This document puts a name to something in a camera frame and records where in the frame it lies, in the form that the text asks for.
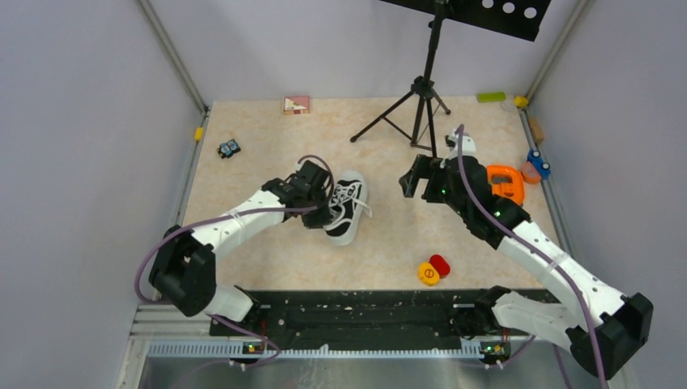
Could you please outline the white shoelace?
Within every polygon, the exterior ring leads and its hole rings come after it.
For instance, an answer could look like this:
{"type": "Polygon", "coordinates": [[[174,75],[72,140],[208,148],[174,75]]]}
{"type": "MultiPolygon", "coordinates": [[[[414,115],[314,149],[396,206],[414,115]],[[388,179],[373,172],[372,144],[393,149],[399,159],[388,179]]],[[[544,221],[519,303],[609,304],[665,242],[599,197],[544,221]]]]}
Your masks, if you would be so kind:
{"type": "Polygon", "coordinates": [[[354,212],[360,208],[368,217],[372,217],[372,208],[366,202],[367,194],[367,188],[362,181],[340,182],[335,186],[329,205],[332,209],[339,208],[345,212],[346,205],[350,203],[354,212]]]}

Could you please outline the black white canvas sneaker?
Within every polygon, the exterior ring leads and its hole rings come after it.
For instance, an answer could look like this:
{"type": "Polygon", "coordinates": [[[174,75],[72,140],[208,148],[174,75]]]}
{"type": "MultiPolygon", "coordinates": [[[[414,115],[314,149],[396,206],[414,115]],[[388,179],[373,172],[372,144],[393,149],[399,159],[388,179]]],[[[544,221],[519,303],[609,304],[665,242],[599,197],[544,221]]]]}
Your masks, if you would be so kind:
{"type": "MultiPolygon", "coordinates": [[[[368,192],[366,201],[368,204],[369,186],[360,172],[356,170],[344,171],[336,184],[350,181],[362,181],[365,184],[368,192]]],[[[330,205],[329,208],[331,211],[332,220],[328,225],[323,227],[323,229],[330,243],[334,246],[346,246],[352,243],[356,237],[360,219],[366,214],[360,208],[354,212],[350,203],[346,205],[345,212],[342,212],[339,208],[332,209],[330,205]]]]}

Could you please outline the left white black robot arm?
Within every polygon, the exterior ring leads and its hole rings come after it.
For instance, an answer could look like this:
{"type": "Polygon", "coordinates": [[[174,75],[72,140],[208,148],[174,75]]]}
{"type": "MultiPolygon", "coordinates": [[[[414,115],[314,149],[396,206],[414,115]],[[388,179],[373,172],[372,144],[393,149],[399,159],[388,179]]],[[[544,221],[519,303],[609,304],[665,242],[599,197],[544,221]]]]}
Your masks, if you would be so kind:
{"type": "Polygon", "coordinates": [[[216,218],[174,225],[148,255],[148,283],[186,317],[219,315],[241,335],[255,332],[258,302],[236,285],[217,279],[220,261],[272,226],[301,218],[307,229],[328,224],[334,179],[325,162],[309,157],[287,178],[264,183],[246,201],[216,218]]]}

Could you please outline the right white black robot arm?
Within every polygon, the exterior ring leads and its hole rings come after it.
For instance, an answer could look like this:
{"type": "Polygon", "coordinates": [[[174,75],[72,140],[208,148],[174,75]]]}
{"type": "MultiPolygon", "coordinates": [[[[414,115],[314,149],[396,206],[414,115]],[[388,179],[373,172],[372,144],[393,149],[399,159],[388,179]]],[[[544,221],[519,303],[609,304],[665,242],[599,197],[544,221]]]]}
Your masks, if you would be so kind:
{"type": "Polygon", "coordinates": [[[413,197],[422,179],[424,201],[448,206],[474,237],[516,262],[556,298],[544,303],[494,286],[474,304],[482,332],[496,334],[503,327],[526,332],[568,350],[585,371],[605,379],[647,342],[651,301],[618,291],[576,262],[523,207],[493,194],[487,169],[475,157],[417,156],[399,179],[404,197],[413,197]]]}

